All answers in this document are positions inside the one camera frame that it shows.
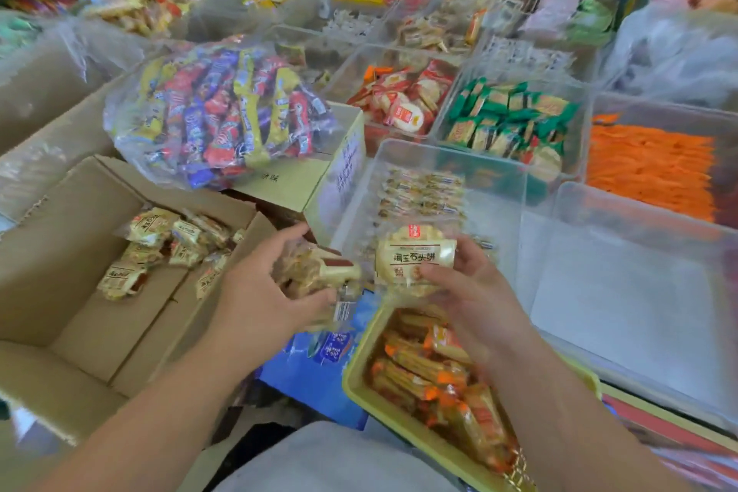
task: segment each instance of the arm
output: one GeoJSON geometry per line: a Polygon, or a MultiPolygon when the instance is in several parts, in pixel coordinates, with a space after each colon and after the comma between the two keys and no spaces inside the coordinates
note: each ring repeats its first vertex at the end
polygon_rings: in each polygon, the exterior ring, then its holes
{"type": "Polygon", "coordinates": [[[185,477],[236,385],[335,301],[333,291],[287,299],[270,271],[301,224],[263,242],[224,275],[208,331],[131,399],[33,492],[169,492],[185,477]]]}
{"type": "Polygon", "coordinates": [[[454,268],[423,267],[469,355],[494,382],[529,471],[546,492],[689,492],[538,335],[504,276],[459,238],[454,268]]]}

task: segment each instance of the orange package stack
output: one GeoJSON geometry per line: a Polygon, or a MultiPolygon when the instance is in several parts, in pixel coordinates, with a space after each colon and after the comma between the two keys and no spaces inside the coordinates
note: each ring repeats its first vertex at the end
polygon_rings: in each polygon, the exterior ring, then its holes
{"type": "Polygon", "coordinates": [[[587,185],[712,222],[714,141],[593,117],[587,185]]]}

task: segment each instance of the person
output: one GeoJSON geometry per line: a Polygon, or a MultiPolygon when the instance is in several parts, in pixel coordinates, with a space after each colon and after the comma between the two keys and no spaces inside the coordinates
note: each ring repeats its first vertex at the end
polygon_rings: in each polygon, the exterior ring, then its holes
{"type": "MultiPolygon", "coordinates": [[[[336,299],[322,290],[291,301],[270,271],[304,224],[279,231],[224,274],[210,325],[189,352],[132,398],[33,492],[171,492],[213,431],[244,377],[336,299]]],[[[458,240],[454,268],[422,266],[445,289],[460,342],[494,382],[528,469],[542,492],[687,492],[597,401],[540,338],[505,281],[471,239],[458,240]]],[[[421,460],[361,432],[316,422],[224,480],[216,492],[455,490],[421,460]]]]}

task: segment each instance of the barcode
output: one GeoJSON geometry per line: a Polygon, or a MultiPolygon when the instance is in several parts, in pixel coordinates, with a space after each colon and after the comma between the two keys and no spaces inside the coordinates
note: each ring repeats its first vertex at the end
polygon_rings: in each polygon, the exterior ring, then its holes
{"type": "Polygon", "coordinates": [[[351,314],[351,306],[354,305],[353,301],[339,301],[336,303],[336,311],[333,315],[334,321],[346,321],[351,314]]]}

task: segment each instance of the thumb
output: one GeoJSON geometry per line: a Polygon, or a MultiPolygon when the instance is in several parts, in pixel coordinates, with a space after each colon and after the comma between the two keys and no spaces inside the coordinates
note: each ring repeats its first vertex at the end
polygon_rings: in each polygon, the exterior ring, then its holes
{"type": "Polygon", "coordinates": [[[458,299],[474,299],[476,282],[466,274],[439,264],[423,263],[420,265],[423,278],[448,290],[458,299]]]}
{"type": "Polygon", "coordinates": [[[304,298],[292,300],[292,309],[301,324],[313,321],[318,314],[336,303],[336,291],[324,288],[304,298]]]}

